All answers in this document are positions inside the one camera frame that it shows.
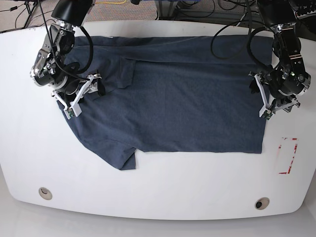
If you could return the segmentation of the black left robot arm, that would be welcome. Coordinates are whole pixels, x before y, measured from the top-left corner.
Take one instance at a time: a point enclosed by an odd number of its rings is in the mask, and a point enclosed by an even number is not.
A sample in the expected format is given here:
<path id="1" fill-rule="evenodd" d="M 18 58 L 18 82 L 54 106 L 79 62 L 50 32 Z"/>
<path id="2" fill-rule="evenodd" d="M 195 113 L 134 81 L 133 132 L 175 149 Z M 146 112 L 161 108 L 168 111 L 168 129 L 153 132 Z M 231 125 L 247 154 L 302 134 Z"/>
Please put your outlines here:
<path id="1" fill-rule="evenodd" d="M 299 104 L 297 96 L 304 94 L 311 85 L 311 76 L 305 70 L 301 55 L 301 43 L 296 36 L 296 16 L 287 0 L 259 0 L 257 7 L 263 26 L 251 32 L 246 47 L 250 58 L 260 67 L 251 89 L 257 92 L 267 84 L 274 99 L 266 108 L 271 112 L 290 109 Z M 264 30 L 274 34 L 273 53 L 279 59 L 275 69 L 260 62 L 251 51 L 251 40 Z"/>

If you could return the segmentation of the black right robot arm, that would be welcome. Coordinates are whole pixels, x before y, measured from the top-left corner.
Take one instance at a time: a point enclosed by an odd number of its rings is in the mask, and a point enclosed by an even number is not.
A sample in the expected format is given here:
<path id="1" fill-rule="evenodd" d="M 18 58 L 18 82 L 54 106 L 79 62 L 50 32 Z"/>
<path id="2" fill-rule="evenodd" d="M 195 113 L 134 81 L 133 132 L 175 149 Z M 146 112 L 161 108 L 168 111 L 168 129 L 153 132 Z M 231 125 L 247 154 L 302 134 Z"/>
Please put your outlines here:
<path id="1" fill-rule="evenodd" d="M 81 76 L 90 67 L 94 54 L 92 39 L 83 27 L 84 20 L 94 5 L 93 0 L 58 1 L 52 12 L 56 23 L 46 28 L 44 43 L 30 71 L 35 84 L 53 87 L 53 96 L 60 102 L 65 102 L 67 108 L 76 98 L 82 102 L 83 96 L 79 94 L 79 90 L 84 86 L 87 86 L 84 93 L 97 92 L 100 96 L 106 93 L 96 74 L 86 78 Z M 74 27 L 79 27 L 88 40 L 89 58 L 84 67 L 79 62 L 64 63 L 75 45 Z"/>

